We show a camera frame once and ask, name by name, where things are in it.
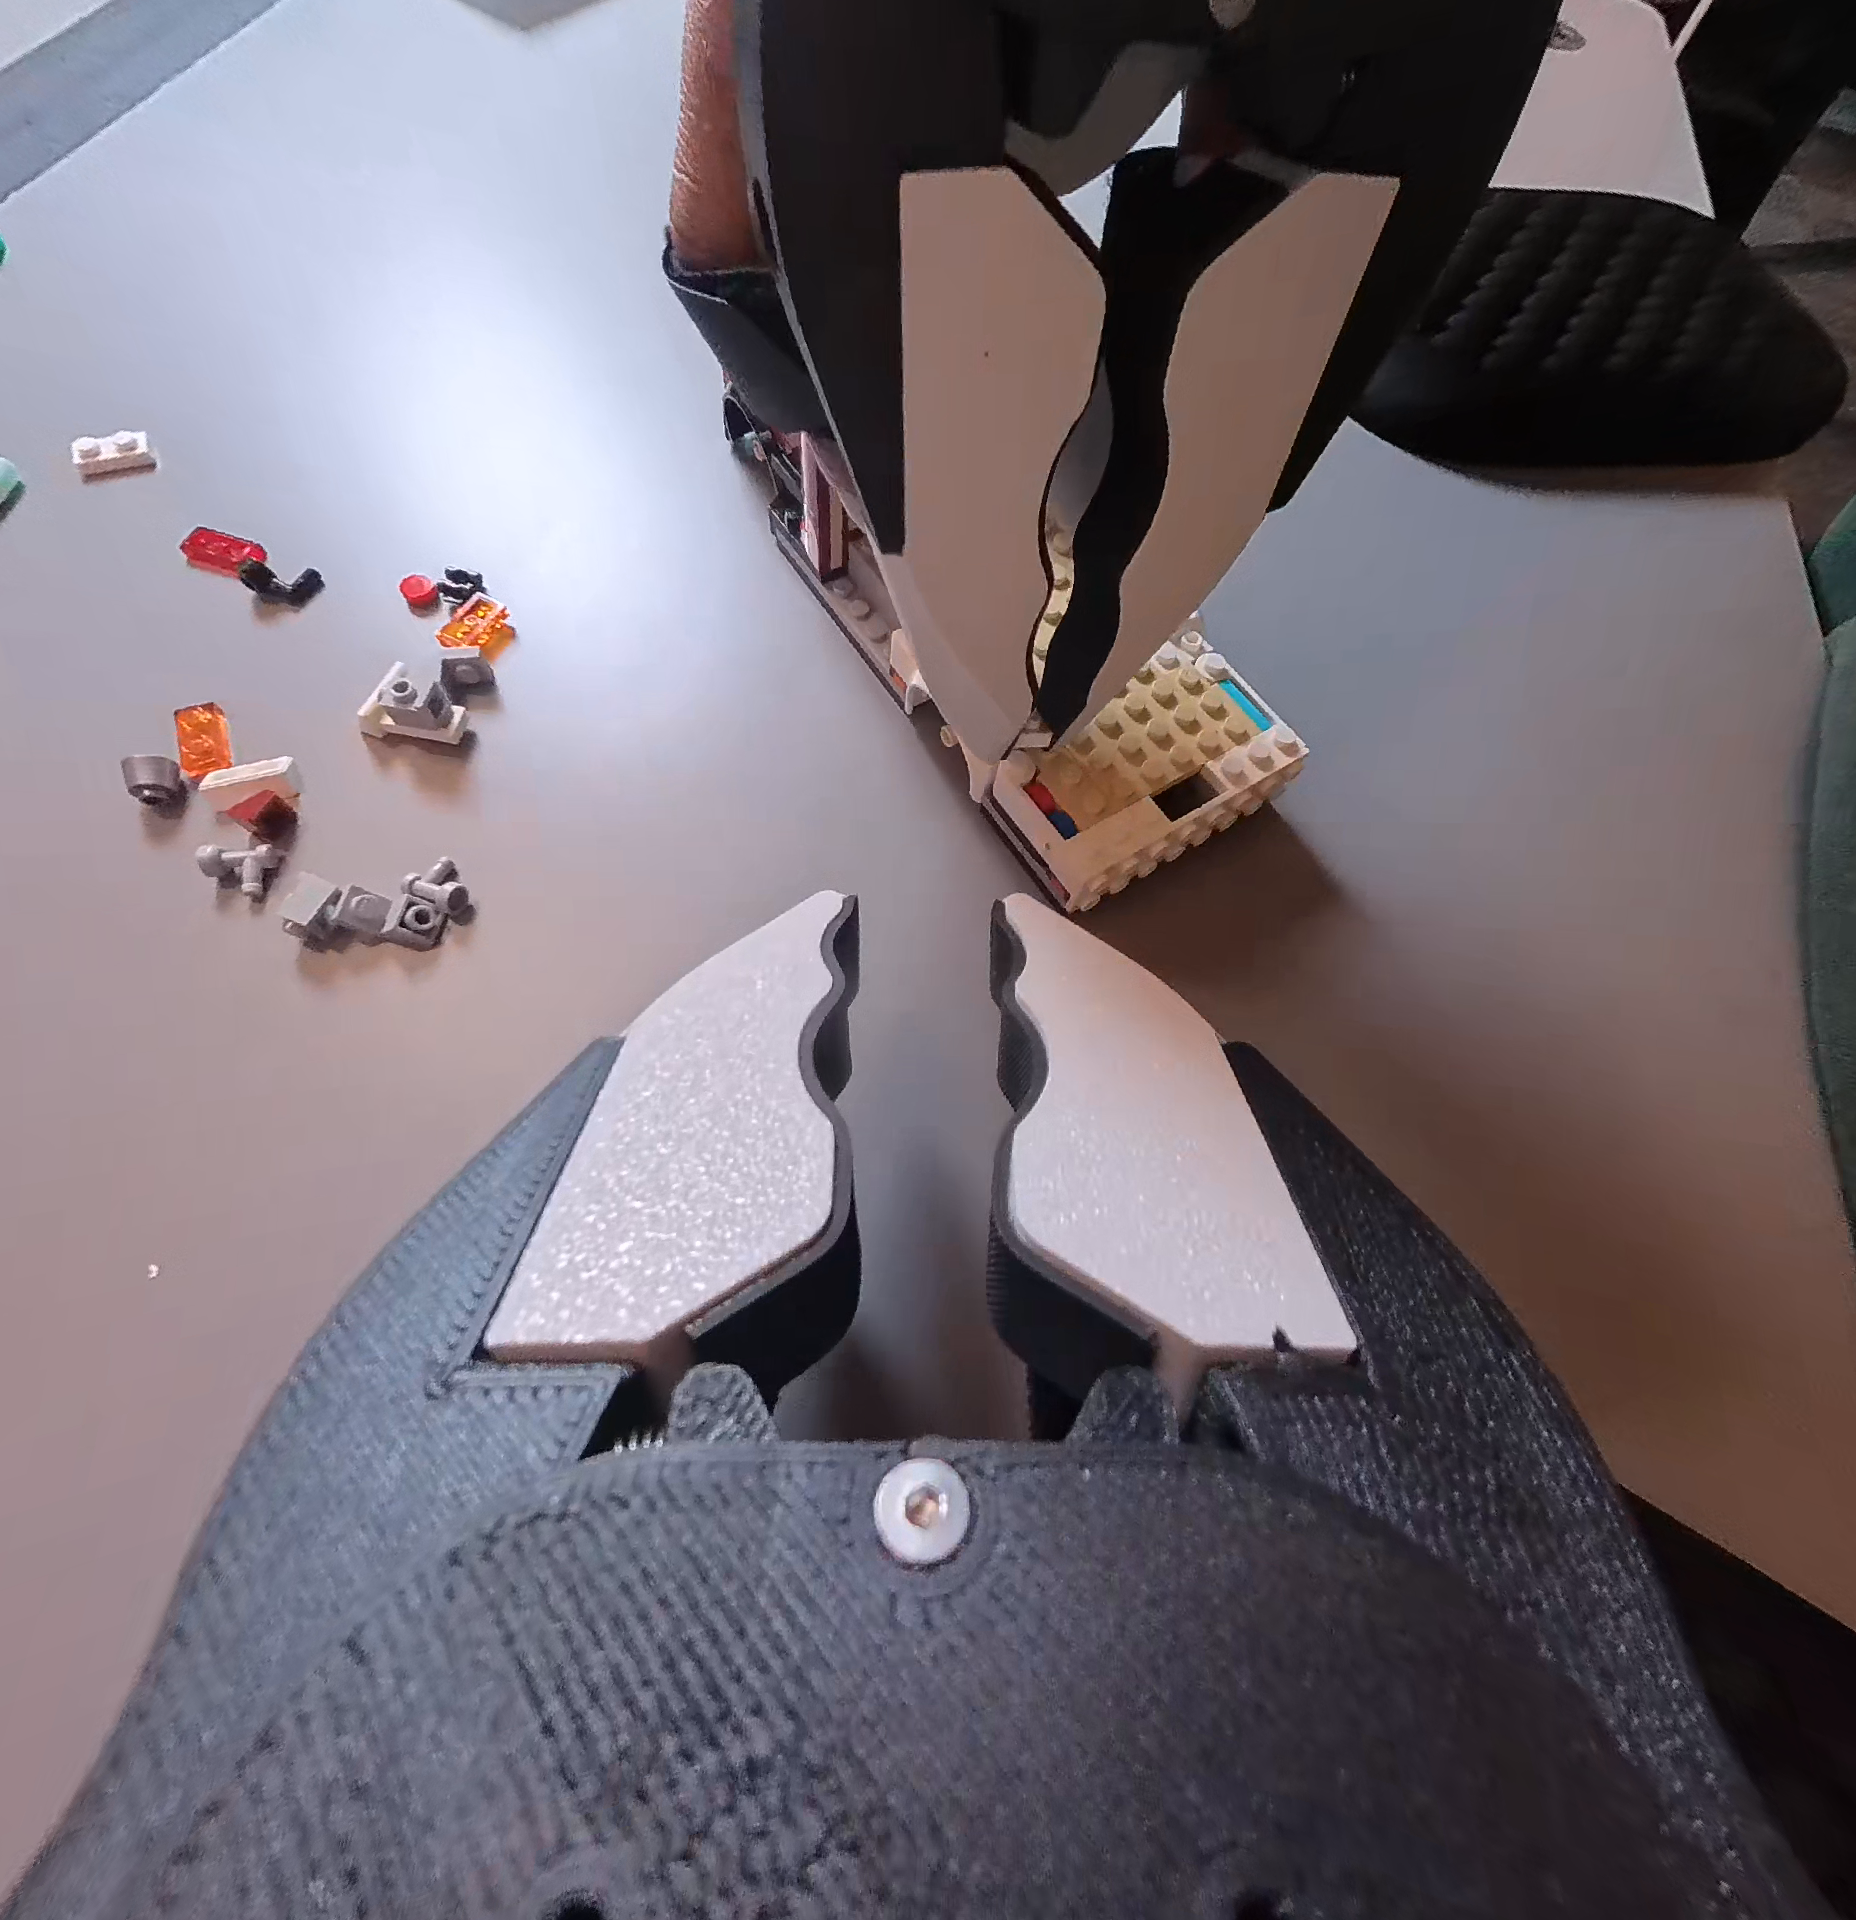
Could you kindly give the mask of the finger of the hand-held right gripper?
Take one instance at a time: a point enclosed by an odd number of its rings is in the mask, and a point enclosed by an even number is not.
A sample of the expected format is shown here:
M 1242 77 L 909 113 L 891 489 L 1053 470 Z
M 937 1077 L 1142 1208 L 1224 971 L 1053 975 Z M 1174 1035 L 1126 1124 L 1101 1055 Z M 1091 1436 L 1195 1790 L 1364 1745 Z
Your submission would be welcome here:
M 1392 178 L 1273 156 L 1117 163 L 1092 386 L 1045 502 L 1072 563 L 1038 679 L 1053 739 L 1117 696 L 1251 545 L 1394 202 Z
M 994 766 L 1034 709 L 1045 507 L 1092 395 L 1104 281 L 1017 168 L 917 171 L 898 183 L 898 300 L 897 607 L 944 724 Z

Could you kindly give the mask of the pile of small loose bricks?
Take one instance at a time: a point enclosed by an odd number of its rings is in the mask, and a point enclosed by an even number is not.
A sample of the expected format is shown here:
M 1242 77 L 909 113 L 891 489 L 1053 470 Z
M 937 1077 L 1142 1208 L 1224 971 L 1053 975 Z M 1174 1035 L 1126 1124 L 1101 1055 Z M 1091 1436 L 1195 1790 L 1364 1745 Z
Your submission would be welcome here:
M 459 750 L 468 742 L 468 709 L 460 695 L 490 693 L 492 686 L 492 669 L 468 647 L 444 654 L 432 676 L 396 663 L 360 706 L 358 727 L 371 742 Z M 205 800 L 234 840 L 199 846 L 196 868 L 219 892 L 273 906 L 282 931 L 302 949 L 428 953 L 441 947 L 451 926 L 473 919 L 474 901 L 452 857 L 437 859 L 389 892 L 312 873 L 282 881 L 301 829 L 296 760 L 234 762 L 224 713 L 213 703 L 175 713 L 175 745 L 171 757 L 122 758 L 127 794 L 166 819 L 180 817 L 192 799 Z

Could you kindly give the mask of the white flat board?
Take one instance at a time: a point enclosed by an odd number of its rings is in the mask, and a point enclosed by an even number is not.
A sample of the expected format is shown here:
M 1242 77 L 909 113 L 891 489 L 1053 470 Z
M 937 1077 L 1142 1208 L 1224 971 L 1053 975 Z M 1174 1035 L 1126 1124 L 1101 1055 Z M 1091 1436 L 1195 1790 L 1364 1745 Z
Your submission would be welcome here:
M 1715 214 L 1664 14 L 1565 3 L 1493 189 L 1579 191 Z

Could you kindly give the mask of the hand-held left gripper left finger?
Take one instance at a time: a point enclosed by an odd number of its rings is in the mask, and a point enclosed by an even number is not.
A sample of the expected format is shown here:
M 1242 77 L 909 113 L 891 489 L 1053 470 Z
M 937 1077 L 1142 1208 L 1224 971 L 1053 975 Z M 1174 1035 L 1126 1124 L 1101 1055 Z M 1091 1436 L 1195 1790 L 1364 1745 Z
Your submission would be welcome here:
M 861 902 L 825 888 L 630 1020 L 484 1328 L 506 1364 L 796 1378 L 861 1298 L 840 1094 Z

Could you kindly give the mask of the toy brick truck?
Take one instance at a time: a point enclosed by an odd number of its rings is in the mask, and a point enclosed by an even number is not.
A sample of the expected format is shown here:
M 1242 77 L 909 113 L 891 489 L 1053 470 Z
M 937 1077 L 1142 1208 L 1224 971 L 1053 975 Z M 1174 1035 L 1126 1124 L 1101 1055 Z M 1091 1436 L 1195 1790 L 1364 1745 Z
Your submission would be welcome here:
M 731 452 L 769 483 L 784 561 L 905 714 L 932 709 L 903 614 L 869 534 L 802 434 L 784 434 L 724 379 Z M 1152 876 L 1301 778 L 1307 745 L 1221 654 L 1205 617 L 1181 623 L 1133 679 L 1059 742 L 985 766 L 953 727 L 977 806 L 1053 906 L 1082 915 Z

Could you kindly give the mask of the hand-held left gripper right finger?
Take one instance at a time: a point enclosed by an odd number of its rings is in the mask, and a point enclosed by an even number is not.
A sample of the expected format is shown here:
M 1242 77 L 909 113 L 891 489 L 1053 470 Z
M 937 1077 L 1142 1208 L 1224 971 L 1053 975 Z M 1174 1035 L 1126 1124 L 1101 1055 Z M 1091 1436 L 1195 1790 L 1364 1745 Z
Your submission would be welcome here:
M 1031 895 L 994 902 L 988 990 L 1010 1107 L 988 1314 L 1048 1392 L 1139 1369 L 1187 1421 L 1229 1366 L 1340 1366 L 1347 1304 L 1214 1026 Z

